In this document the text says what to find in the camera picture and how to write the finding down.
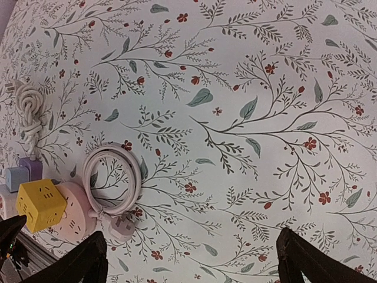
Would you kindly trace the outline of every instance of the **flower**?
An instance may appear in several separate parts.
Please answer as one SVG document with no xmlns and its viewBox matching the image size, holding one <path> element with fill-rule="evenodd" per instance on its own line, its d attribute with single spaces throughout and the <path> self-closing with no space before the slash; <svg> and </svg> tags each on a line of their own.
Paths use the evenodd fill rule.
<svg viewBox="0 0 377 283">
<path fill-rule="evenodd" d="M 220 114 L 223 112 L 223 110 L 222 109 L 220 109 L 220 107 L 216 107 L 213 111 L 212 111 L 212 113 L 213 114 L 216 114 L 216 116 L 220 116 Z"/>
<path fill-rule="evenodd" d="M 128 140 L 125 140 L 124 141 L 124 144 L 122 144 L 122 149 L 126 149 L 126 151 L 130 151 L 130 150 L 132 150 L 132 143 L 131 142 L 129 142 Z"/>
<path fill-rule="evenodd" d="M 158 261 L 159 259 L 163 259 L 163 256 L 160 254 L 159 251 L 152 251 L 151 256 Z"/>
<path fill-rule="evenodd" d="M 172 54 L 173 54 L 173 52 L 171 52 L 170 50 L 165 51 L 165 56 L 167 58 L 170 58 L 172 56 Z"/>
<path fill-rule="evenodd" d="M 360 105 L 358 105 L 358 106 L 355 108 L 355 110 L 356 110 L 356 115 L 361 116 L 361 115 L 364 113 L 364 109 L 361 108 Z"/>
<path fill-rule="evenodd" d="M 264 205 L 264 209 L 268 209 L 272 206 L 272 202 L 267 202 L 265 205 Z"/>
<path fill-rule="evenodd" d="M 189 15 L 187 13 L 185 13 L 184 15 L 183 14 L 179 14 L 179 16 L 177 17 L 177 20 L 178 22 L 187 22 L 187 17 Z"/>
<path fill-rule="evenodd" d="M 140 216 L 143 215 L 143 211 L 138 207 L 136 207 L 134 210 L 132 210 L 131 213 L 133 215 L 135 215 L 136 217 L 140 217 Z"/>
<path fill-rule="evenodd" d="M 266 70 L 266 73 L 270 74 L 270 75 L 273 75 L 275 72 L 275 65 L 274 64 L 268 64 L 267 66 L 265 66 L 264 68 Z"/>
<path fill-rule="evenodd" d="M 64 77 L 64 74 L 65 74 L 65 71 L 64 71 L 64 70 L 61 70 L 61 71 L 59 72 L 59 78 Z"/>
<path fill-rule="evenodd" d="M 194 84 L 194 85 L 197 85 L 199 82 L 200 82 L 200 79 L 199 77 L 197 77 L 196 75 L 194 77 L 192 77 L 193 79 L 191 80 L 191 83 Z"/>
<path fill-rule="evenodd" d="M 80 137 L 77 138 L 76 144 L 77 144 L 78 146 L 81 146 L 81 145 L 82 145 L 82 139 L 81 139 Z"/>
<path fill-rule="evenodd" d="M 189 192 L 189 193 L 193 193 L 196 190 L 196 187 L 193 186 L 191 182 L 184 185 L 184 187 L 186 188 L 186 192 Z"/>
<path fill-rule="evenodd" d="M 137 84 L 138 85 L 142 85 L 145 83 L 145 78 L 144 77 L 138 77 L 137 78 Z"/>
<path fill-rule="evenodd" d="M 315 149 L 317 147 L 316 143 L 317 143 L 317 141 L 313 140 L 310 137 L 309 140 L 304 143 L 304 146 L 307 147 L 307 149 L 312 150 L 312 149 Z"/>
<path fill-rule="evenodd" d="M 331 198 L 329 197 L 329 192 L 320 193 L 318 201 L 321 202 L 322 205 L 325 205 L 327 203 L 331 203 Z"/>
<path fill-rule="evenodd" d="M 358 273 L 361 273 L 363 271 L 364 267 L 362 265 L 359 265 L 358 267 L 355 267 L 355 271 Z"/>
<path fill-rule="evenodd" d="M 258 257 L 258 260 L 259 260 L 260 262 L 265 262 L 265 261 L 267 260 L 267 255 L 260 255 L 260 256 Z"/>
</svg>

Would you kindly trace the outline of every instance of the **purple block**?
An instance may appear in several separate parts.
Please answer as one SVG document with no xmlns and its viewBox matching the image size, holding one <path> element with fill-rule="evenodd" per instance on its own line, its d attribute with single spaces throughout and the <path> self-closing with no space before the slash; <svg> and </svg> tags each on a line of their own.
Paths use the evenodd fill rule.
<svg viewBox="0 0 377 283">
<path fill-rule="evenodd" d="M 30 160 L 24 157 L 19 160 L 19 166 L 29 169 L 30 182 L 42 180 L 43 165 L 39 160 Z"/>
</svg>

